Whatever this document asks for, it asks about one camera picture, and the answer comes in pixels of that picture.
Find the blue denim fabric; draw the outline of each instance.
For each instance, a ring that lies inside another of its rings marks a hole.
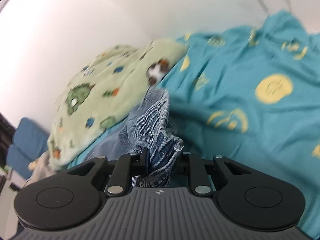
[[[130,152],[149,150],[148,175],[137,176],[133,186],[162,187],[170,182],[174,162],[181,152],[182,140],[173,135],[169,120],[169,94],[150,87],[145,98],[135,106],[119,128],[93,148],[86,160],[103,155],[115,160]]]

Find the wall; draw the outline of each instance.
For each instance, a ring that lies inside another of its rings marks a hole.
[[[268,14],[257,0],[113,0],[153,38],[186,32],[223,31],[250,24],[259,27]],[[274,13],[285,0],[264,0]],[[310,31],[320,31],[318,0],[291,0],[293,12]]]
[[[9,0],[0,13],[0,111],[50,130],[68,80],[108,46],[150,38],[111,0]]]

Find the fleece blanket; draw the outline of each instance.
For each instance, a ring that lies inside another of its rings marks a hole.
[[[224,155],[299,188],[299,227],[320,237],[320,35],[287,12],[259,30],[187,34],[160,83],[186,151]]]
[[[51,168],[63,169],[124,119],[185,53],[183,44],[160,39],[142,49],[117,45],[82,67],[56,101],[48,139]]]

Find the gray ribbed plate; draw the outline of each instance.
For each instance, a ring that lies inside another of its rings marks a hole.
[[[220,214],[209,198],[193,196],[186,188],[161,190],[136,187],[127,196],[109,199],[97,216],[76,228],[52,232],[25,229],[13,239],[309,239],[295,227],[271,233],[241,228]]]

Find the yellow circle print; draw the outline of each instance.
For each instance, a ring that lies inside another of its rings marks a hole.
[[[282,74],[273,74],[264,78],[257,86],[256,98],[265,104],[275,104],[293,91],[290,78]]]

